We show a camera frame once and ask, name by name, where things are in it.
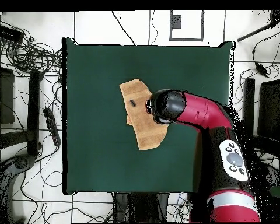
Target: control button panel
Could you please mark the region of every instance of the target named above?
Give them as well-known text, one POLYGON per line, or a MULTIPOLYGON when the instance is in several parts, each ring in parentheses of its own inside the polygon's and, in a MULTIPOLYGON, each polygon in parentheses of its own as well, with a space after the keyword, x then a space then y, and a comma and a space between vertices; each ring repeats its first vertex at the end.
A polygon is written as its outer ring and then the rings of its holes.
POLYGON ((236 180, 248 181, 248 174, 240 147, 232 140, 224 140, 219 146, 224 171, 236 180))

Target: gray button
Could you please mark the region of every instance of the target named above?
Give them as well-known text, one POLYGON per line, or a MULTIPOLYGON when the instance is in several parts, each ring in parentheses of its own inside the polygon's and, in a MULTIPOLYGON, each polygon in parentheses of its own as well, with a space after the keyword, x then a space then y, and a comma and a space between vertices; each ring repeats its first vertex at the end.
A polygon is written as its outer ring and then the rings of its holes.
POLYGON ((242 167, 242 165, 244 163, 243 158, 235 153, 228 154, 226 159, 231 165, 234 165, 237 167, 242 167))
POLYGON ((230 166, 229 169, 231 172, 236 172, 236 167, 234 167, 234 166, 230 166))
POLYGON ((239 172, 242 174, 242 175, 245 175, 245 171, 243 169, 239 169, 239 172))

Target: black pole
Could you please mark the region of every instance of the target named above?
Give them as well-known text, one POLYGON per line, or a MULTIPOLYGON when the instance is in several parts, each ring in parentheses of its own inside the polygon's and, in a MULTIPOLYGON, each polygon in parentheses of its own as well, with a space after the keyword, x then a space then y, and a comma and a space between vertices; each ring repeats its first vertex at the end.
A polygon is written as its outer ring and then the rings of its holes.
POLYGON ((247 38, 250 38, 251 36, 254 36, 255 34, 258 34, 258 33, 260 33, 261 31, 267 30, 267 29, 269 29, 269 28, 271 28, 271 27, 274 27, 274 26, 275 26, 275 24, 273 24, 273 23, 271 22, 269 25, 266 25, 266 26, 264 26, 264 27, 261 27, 260 29, 257 29, 257 30, 255 30, 255 31, 253 31, 252 33, 249 33, 249 34, 247 34, 247 35, 245 35, 245 36, 243 36, 243 37, 241 37, 241 38, 238 38, 238 39, 237 39, 237 42, 240 42, 240 41, 242 41, 242 40, 245 40, 245 39, 247 39, 247 38))
POLYGON ((32 71, 29 79, 28 119, 27 129, 33 139, 27 141, 29 155, 37 156, 39 153, 39 112, 40 112, 40 81, 41 73, 32 71))

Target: black electronic device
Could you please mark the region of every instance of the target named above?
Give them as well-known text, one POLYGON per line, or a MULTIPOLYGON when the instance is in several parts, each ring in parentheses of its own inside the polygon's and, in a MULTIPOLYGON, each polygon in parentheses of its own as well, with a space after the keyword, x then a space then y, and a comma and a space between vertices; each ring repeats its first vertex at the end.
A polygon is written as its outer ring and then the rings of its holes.
POLYGON ((114 223, 160 223, 167 221, 169 193, 116 193, 114 223))
POLYGON ((0 25, 0 39, 22 44, 24 39, 24 33, 16 29, 11 29, 9 27, 4 27, 0 25))
POLYGON ((261 84, 257 135, 280 141, 280 80, 261 84))
POLYGON ((49 129, 50 135, 53 138, 53 143, 54 143, 55 147, 60 147, 61 138, 59 136, 57 125, 55 122, 55 117, 54 117, 51 109, 49 109, 49 108, 44 109, 44 116, 45 116, 45 118, 47 118, 47 121, 46 121, 47 127, 49 129))
POLYGON ((0 75, 0 124, 13 124, 15 116, 13 115, 13 87, 15 75, 11 69, 1 68, 0 75))

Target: floor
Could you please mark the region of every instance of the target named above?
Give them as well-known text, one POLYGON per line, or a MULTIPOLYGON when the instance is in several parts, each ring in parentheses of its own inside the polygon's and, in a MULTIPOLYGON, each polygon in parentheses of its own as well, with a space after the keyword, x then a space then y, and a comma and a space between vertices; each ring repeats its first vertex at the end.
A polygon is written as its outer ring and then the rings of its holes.
MULTIPOLYGON (((169 41, 170 11, 114 12, 114 14, 137 45, 153 44, 161 46, 218 46, 223 41, 236 41, 239 37, 267 24, 270 15, 268 10, 206 10, 204 12, 204 40, 180 42, 169 41)), ((200 37, 201 12, 174 11, 173 14, 181 15, 183 20, 181 30, 178 32, 175 30, 172 34, 173 38, 198 39, 200 37)), ((62 37, 73 37, 79 44, 132 44, 112 12, 6 12, 1 16, 1 20, 10 25, 26 29, 34 38, 35 43, 47 44, 55 52, 61 48, 62 37)), ((237 102, 235 98, 236 88, 240 81, 243 82, 243 79, 240 78, 250 76, 249 71, 242 76, 241 73, 255 68, 251 54, 253 47, 258 41, 277 32, 280 32, 280 24, 273 29, 236 44, 234 52, 234 102, 237 102)), ((280 35, 260 43, 255 52, 255 60, 261 62, 265 67, 272 65, 279 43, 280 35)), ((274 62, 280 69, 280 46, 274 62)), ((7 66, 4 64, 8 64, 6 56, 1 56, 1 63, 3 67, 7 66)), ((58 79, 52 75, 54 75, 53 72, 46 78, 54 83, 58 79)), ((270 77, 275 76, 275 79, 279 79, 280 73, 272 68, 270 77)), ((257 85, 255 92, 255 101, 257 102, 261 82, 271 79, 259 74, 254 75, 254 78, 257 85)), ((16 89, 14 91, 14 110, 24 127, 27 127, 26 103, 28 96, 26 93, 29 88, 28 81, 27 78, 16 78, 16 89)), ((42 81, 41 90, 40 106, 45 108, 54 98, 52 84, 46 80, 42 81)), ((241 91, 238 91, 236 96, 240 99, 241 91)), ((62 102, 61 91, 58 91, 58 98, 62 102)), ((241 116, 242 103, 240 102, 234 107, 241 116)), ((254 132, 257 127, 257 107, 256 103, 254 132)), ((57 107, 54 108, 54 115, 61 136, 62 113, 58 111, 57 107)), ((45 121, 44 116, 40 115, 40 141, 44 141, 42 157, 51 154, 55 149, 51 137, 46 138, 49 132, 45 121)), ((0 133, 16 131, 19 128, 21 129, 21 126, 16 119, 12 125, 1 125, 0 133)), ((0 150, 0 159, 10 158, 20 149, 22 150, 19 153, 25 153, 25 147, 26 144, 24 143, 0 150)), ((27 172, 23 191, 38 204, 37 211, 31 218, 30 223, 43 224, 45 220, 41 212, 44 210, 45 219, 48 223, 88 223, 90 221, 96 223, 96 220, 92 217, 102 216, 105 218, 109 214, 113 206, 111 194, 80 192, 73 196, 64 195, 61 191, 61 173, 62 149, 53 156, 42 160, 41 163, 36 163, 27 172)), ((21 193, 20 185, 23 179, 23 174, 21 174, 14 185, 13 208, 16 216, 26 216, 27 223, 35 211, 36 205, 21 193)), ((186 194, 170 195, 167 215, 169 221, 181 221, 179 216, 173 217, 172 214, 176 210, 176 205, 184 204, 185 196, 186 194)))

